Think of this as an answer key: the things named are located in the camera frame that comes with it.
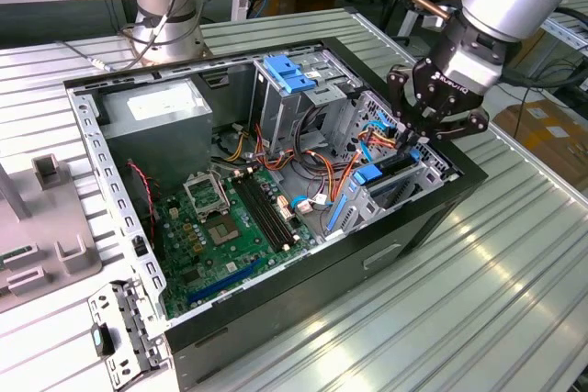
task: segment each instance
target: yellow wire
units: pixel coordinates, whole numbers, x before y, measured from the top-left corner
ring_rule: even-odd
[[[245,135],[242,133],[241,137],[239,137],[239,144],[237,146],[237,150],[235,151],[235,153],[233,155],[231,155],[229,158],[227,158],[226,161],[233,162],[241,156],[241,150],[243,149],[243,138],[245,138]]]

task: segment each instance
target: orange wire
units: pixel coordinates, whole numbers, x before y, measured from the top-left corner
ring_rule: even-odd
[[[335,199],[339,196],[339,193],[341,193],[341,189],[343,188],[343,182],[345,181],[345,179],[347,179],[347,177],[351,173],[351,169],[353,169],[353,164],[357,161],[358,158],[359,158],[359,152],[357,151],[356,154],[351,159],[351,161],[349,162],[349,164],[345,167],[345,171],[341,175],[341,179],[339,180],[339,184],[337,185],[336,190],[334,192],[334,197],[332,197],[333,201],[335,201]]]

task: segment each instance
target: blue clip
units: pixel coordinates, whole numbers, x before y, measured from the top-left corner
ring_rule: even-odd
[[[413,157],[415,162],[421,161],[421,153],[415,148],[411,149],[411,156]]]
[[[381,176],[382,172],[374,164],[365,165],[354,173],[354,177],[361,185],[373,181],[376,178],[380,178]]]
[[[300,66],[285,55],[265,57],[264,66],[289,94],[307,91],[316,86],[316,82],[307,78],[300,70]]]

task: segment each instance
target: aluminum profile table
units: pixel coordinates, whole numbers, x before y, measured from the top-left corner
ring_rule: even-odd
[[[563,0],[561,6],[588,15],[588,0]],[[588,55],[588,28],[583,27],[577,19],[554,13],[544,22],[542,28],[571,48],[582,49],[582,53]]]
[[[378,74],[408,54],[344,10],[204,27],[215,53],[338,37]],[[115,67],[114,37],[74,43]],[[97,73],[56,45],[0,51],[0,162],[53,152],[75,177],[101,273],[0,315],[3,390],[109,390],[86,298],[130,276],[62,81]],[[421,249],[197,391],[560,390],[588,364],[588,203],[497,128],[458,141],[490,176]],[[177,390],[165,369],[132,392]]]

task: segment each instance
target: printed label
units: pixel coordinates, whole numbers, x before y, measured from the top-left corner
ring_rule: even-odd
[[[570,136],[570,134],[560,126],[549,126],[547,130],[549,130],[555,138],[567,138]]]

